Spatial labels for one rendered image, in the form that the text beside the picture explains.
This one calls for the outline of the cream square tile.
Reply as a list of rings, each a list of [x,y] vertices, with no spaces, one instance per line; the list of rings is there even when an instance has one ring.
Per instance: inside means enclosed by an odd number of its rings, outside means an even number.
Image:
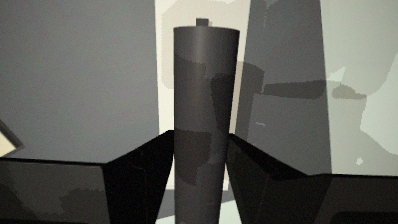
[[[20,145],[0,125],[0,157],[10,153]]]

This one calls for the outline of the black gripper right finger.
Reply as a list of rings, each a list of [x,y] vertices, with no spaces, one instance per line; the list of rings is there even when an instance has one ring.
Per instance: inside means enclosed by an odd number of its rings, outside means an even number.
[[[398,176],[308,175],[229,133],[226,168],[242,224],[329,224],[349,212],[398,212]]]

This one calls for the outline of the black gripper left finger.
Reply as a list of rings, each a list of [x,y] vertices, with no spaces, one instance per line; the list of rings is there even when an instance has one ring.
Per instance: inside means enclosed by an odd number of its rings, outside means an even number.
[[[107,163],[0,157],[0,218],[155,224],[174,130]]]

